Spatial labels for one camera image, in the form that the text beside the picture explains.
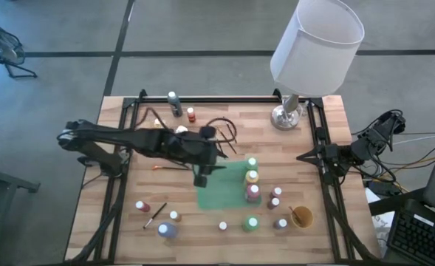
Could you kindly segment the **large black paint bottle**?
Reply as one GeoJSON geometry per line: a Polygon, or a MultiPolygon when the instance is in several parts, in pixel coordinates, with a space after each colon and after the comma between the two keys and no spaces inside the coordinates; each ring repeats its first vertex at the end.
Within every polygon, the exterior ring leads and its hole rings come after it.
{"type": "Polygon", "coordinates": [[[168,104],[171,107],[171,111],[174,117],[181,117],[183,112],[182,112],[182,107],[181,107],[181,102],[179,99],[179,96],[175,93],[175,92],[169,92],[168,96],[168,104]]]}

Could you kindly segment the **white shade table lamp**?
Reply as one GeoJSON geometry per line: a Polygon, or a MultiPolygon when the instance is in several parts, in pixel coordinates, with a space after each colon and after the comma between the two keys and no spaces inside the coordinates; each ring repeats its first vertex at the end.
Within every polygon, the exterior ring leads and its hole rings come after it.
{"type": "Polygon", "coordinates": [[[341,0],[299,0],[270,60],[275,85],[290,91],[272,111],[273,126],[287,131],[298,125],[301,96],[336,92],[364,37],[361,20],[341,0]]]}

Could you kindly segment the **large red paint bottle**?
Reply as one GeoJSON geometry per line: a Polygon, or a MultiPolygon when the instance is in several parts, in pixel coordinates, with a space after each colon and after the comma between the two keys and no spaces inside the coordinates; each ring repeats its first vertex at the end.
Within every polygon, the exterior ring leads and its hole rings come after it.
{"type": "Polygon", "coordinates": [[[245,199],[247,202],[257,202],[260,199],[260,188],[256,184],[249,184],[246,187],[245,199]]]}

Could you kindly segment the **large spring green paint bottle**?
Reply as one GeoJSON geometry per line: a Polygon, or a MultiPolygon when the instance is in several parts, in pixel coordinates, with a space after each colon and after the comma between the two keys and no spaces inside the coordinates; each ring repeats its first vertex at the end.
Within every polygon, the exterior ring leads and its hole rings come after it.
{"type": "Polygon", "coordinates": [[[242,223],[242,228],[246,232],[255,231],[259,227],[259,220],[256,216],[248,216],[242,223]]]}

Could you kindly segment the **black keyboard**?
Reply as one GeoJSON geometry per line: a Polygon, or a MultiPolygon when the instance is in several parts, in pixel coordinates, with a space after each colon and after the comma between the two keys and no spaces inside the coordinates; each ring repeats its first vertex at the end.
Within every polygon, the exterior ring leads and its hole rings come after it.
{"type": "Polygon", "coordinates": [[[398,211],[388,246],[424,266],[435,266],[435,223],[408,211],[398,211]]]}

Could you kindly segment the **large blue paint bottle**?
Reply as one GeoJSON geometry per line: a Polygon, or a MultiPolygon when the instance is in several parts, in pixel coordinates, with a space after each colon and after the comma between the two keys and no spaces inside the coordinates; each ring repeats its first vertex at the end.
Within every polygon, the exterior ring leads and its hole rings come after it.
{"type": "Polygon", "coordinates": [[[176,225],[170,222],[162,222],[159,224],[157,232],[163,238],[172,239],[177,237],[178,230],[176,225]]]}

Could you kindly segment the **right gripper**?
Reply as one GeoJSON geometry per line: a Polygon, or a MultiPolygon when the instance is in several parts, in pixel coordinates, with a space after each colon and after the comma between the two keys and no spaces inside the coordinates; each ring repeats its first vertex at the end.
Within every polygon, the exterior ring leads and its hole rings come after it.
{"type": "MultiPolygon", "coordinates": [[[[328,134],[325,128],[317,128],[317,137],[321,144],[321,159],[324,165],[329,170],[328,174],[325,174],[325,183],[334,185],[336,180],[342,177],[342,168],[340,165],[340,152],[337,144],[331,144],[328,139],[328,134]]],[[[301,154],[296,157],[296,160],[305,163],[317,163],[318,162],[318,148],[314,148],[307,153],[301,154]]]]}

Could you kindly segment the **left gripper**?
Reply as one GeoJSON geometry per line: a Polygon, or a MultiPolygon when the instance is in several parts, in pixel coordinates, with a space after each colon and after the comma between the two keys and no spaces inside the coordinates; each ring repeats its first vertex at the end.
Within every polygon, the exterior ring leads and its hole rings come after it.
{"type": "Polygon", "coordinates": [[[216,144],[211,140],[216,134],[216,129],[212,126],[203,126],[198,132],[186,132],[185,136],[189,138],[186,141],[189,153],[189,163],[198,166],[198,170],[193,169],[193,185],[199,188],[205,188],[208,182],[208,175],[213,171],[225,169],[226,166],[216,166],[216,157],[228,156],[222,151],[216,149],[216,144]]]}

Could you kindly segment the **black aluminium table frame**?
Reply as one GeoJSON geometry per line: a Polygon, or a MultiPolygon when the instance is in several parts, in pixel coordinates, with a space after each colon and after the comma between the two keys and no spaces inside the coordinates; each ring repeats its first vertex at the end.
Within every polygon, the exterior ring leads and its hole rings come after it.
{"type": "Polygon", "coordinates": [[[193,107],[196,122],[174,117],[165,97],[141,92],[135,97],[106,97],[97,119],[101,126],[117,129],[152,128],[159,119],[175,129],[185,126],[195,132],[210,125],[230,140],[234,154],[217,131],[219,146],[228,156],[221,161],[258,161],[261,204],[257,207],[203,210],[197,202],[193,171],[152,170],[153,166],[178,167],[167,160],[144,157],[131,149],[105,145],[105,150],[125,159],[119,177],[99,177],[97,166],[87,168],[84,188],[78,196],[75,220],[66,248],[65,266],[102,265],[365,265],[380,263],[380,248],[361,178],[348,174],[334,185],[325,183],[326,166],[296,160],[321,144],[317,128],[325,128],[330,143],[352,141],[343,101],[338,95],[307,98],[306,114],[293,130],[277,130],[271,111],[280,100],[272,96],[183,97],[185,108],[193,107]],[[237,143],[227,129],[230,124],[237,143]],[[280,187],[278,207],[267,203],[274,187],[280,187]],[[136,209],[143,201],[149,212],[136,209]],[[160,206],[168,204],[143,230],[160,206]],[[297,228],[291,208],[307,207],[314,221],[297,228]],[[169,214],[177,211],[180,222],[169,214]],[[259,227],[246,232],[244,219],[256,216],[259,227]],[[274,221],[285,219],[277,230],[274,221]],[[177,226],[177,237],[161,237],[162,222],[177,226]],[[226,222],[221,231],[219,223],[226,222]]]}

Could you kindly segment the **black power strip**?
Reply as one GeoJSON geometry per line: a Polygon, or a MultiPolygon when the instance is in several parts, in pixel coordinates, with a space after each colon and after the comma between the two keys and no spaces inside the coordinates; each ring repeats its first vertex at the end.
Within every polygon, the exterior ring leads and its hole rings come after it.
{"type": "Polygon", "coordinates": [[[402,190],[393,183],[383,183],[380,181],[369,181],[368,188],[377,195],[384,197],[397,196],[402,193],[402,190]]]}

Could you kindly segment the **teal translucent plastic bin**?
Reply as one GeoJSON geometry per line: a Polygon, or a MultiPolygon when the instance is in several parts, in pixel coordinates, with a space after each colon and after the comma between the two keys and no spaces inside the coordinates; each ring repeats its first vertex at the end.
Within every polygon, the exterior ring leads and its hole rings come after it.
{"type": "Polygon", "coordinates": [[[199,208],[224,210],[257,207],[261,204],[261,195],[247,200],[246,173],[250,167],[246,160],[221,161],[216,166],[224,168],[216,169],[207,176],[205,188],[194,187],[199,208]]]}

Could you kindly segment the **white paper sheet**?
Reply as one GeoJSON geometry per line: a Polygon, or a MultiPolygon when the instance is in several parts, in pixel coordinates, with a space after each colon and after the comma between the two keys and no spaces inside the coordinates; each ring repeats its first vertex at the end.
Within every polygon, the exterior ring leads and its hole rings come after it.
{"type": "MultiPolygon", "coordinates": [[[[368,203],[373,203],[379,201],[380,198],[373,193],[369,188],[365,189],[366,198],[368,203]]],[[[372,216],[372,221],[375,227],[375,233],[378,239],[384,239],[385,241],[388,239],[389,231],[391,230],[392,222],[394,219],[394,211],[387,212],[384,214],[378,214],[372,216]]]]}

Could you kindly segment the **black desk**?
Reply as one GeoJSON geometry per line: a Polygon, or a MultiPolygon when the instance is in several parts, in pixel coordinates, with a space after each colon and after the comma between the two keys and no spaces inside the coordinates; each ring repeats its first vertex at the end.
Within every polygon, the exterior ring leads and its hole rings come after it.
{"type": "MultiPolygon", "coordinates": [[[[395,214],[398,211],[408,211],[413,214],[418,214],[424,218],[435,223],[435,208],[430,206],[423,198],[424,190],[417,189],[415,191],[409,192],[407,194],[398,195],[391,198],[382,199],[370,204],[370,211],[374,215],[384,214],[387,212],[394,211],[395,214]]],[[[388,246],[387,239],[387,251],[384,256],[385,262],[398,263],[403,265],[421,265],[419,262],[408,259],[406,256],[402,255],[391,249],[388,246]]]]}

